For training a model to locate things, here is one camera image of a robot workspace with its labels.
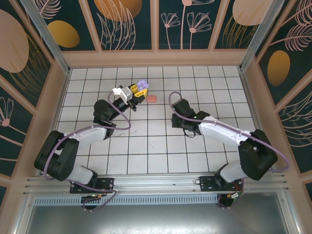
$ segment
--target pink object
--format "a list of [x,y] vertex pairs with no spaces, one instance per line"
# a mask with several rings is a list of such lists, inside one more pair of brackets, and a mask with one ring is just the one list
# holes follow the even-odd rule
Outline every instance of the pink object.
[[155,95],[148,95],[146,97],[146,102],[156,102],[157,101],[157,97]]

